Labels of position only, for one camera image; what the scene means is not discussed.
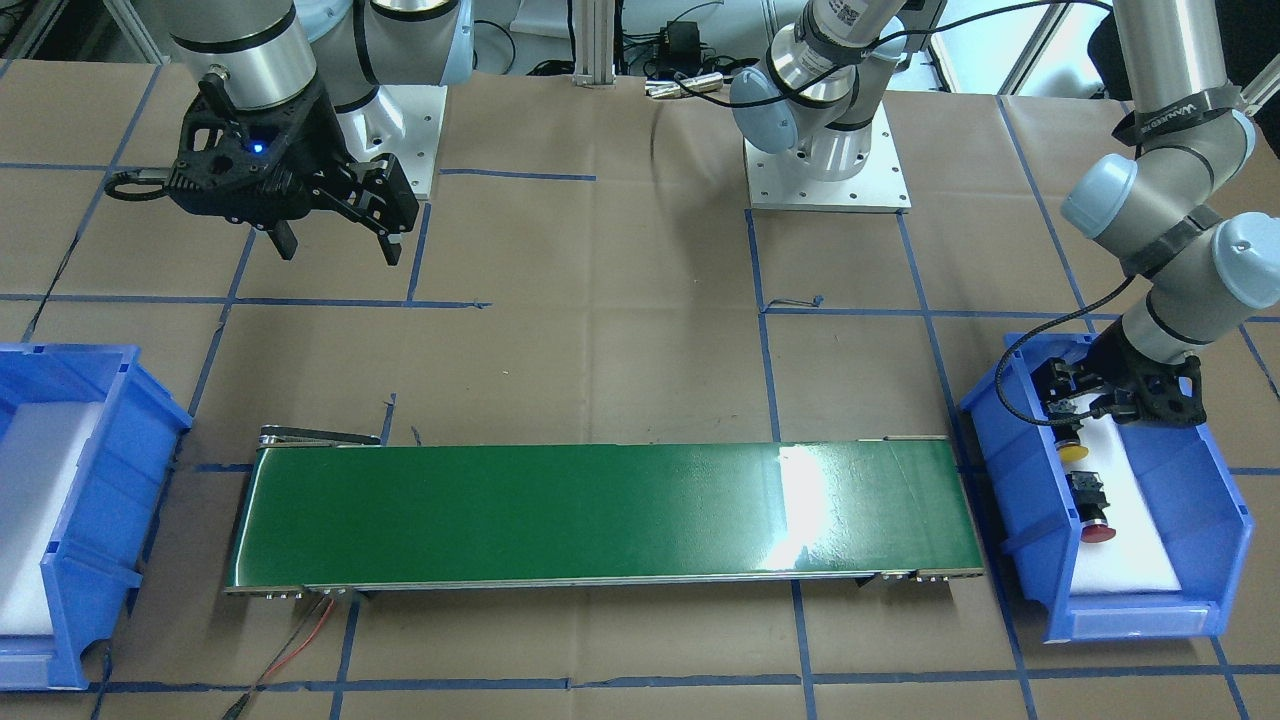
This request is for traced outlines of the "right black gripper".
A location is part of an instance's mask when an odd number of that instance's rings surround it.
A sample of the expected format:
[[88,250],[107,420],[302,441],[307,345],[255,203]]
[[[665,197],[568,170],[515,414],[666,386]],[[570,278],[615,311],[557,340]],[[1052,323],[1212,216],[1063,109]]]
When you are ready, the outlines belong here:
[[298,240],[289,222],[332,209],[376,238],[389,266],[402,255],[419,200],[392,152],[351,161],[337,114],[319,78],[275,106],[238,108],[228,76],[209,72],[180,126],[165,192],[187,213],[268,228],[278,256],[291,261]]

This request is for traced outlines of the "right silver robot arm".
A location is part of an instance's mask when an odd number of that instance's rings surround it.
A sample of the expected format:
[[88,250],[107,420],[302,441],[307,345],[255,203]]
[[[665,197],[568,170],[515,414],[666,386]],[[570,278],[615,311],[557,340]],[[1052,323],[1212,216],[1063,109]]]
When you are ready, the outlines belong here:
[[294,256],[292,223],[332,211],[378,240],[389,265],[433,179],[443,110],[411,115],[394,88],[443,97],[474,70],[467,1],[165,1],[197,85],[156,184],[197,217],[265,233]]

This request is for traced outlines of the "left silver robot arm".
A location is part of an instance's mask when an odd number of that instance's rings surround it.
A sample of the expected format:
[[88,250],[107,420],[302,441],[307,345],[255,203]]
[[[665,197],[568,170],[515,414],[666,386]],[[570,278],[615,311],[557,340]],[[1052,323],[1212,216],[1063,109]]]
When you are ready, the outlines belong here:
[[[905,29],[899,1],[809,1],[763,58],[730,83],[744,138],[768,154],[818,159],[824,141],[861,142],[881,105]],[[1039,370],[1036,410],[1005,409],[1037,427],[1088,419],[1165,427],[1204,421],[1201,352],[1277,301],[1277,219],[1224,218],[1210,206],[1251,158],[1254,129],[1228,78],[1211,1],[1116,1],[1114,19],[1133,110],[1114,129],[1130,156],[1101,158],[1062,201],[1062,217],[1144,277],[1146,297],[1075,363]]]

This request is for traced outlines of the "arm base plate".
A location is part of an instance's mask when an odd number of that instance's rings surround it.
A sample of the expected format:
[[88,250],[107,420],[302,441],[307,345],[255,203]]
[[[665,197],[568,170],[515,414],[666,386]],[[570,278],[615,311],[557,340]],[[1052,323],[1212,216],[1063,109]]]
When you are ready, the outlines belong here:
[[750,206],[777,211],[900,213],[913,199],[883,106],[852,133],[820,129],[797,149],[742,142]]
[[415,197],[429,200],[447,99],[443,86],[381,86],[361,108],[337,114],[348,152],[358,161],[394,155]]

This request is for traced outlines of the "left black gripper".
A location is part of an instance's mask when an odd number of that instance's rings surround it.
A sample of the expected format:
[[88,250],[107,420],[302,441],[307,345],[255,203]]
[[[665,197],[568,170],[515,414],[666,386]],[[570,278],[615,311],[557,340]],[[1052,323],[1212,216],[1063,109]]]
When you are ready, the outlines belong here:
[[[1107,395],[1097,393],[1101,379]],[[1085,368],[1048,357],[1036,369],[1036,393],[1053,423],[1110,415],[1119,425],[1197,427],[1204,423],[1201,359],[1157,363],[1137,350],[1119,325],[1094,338]]]

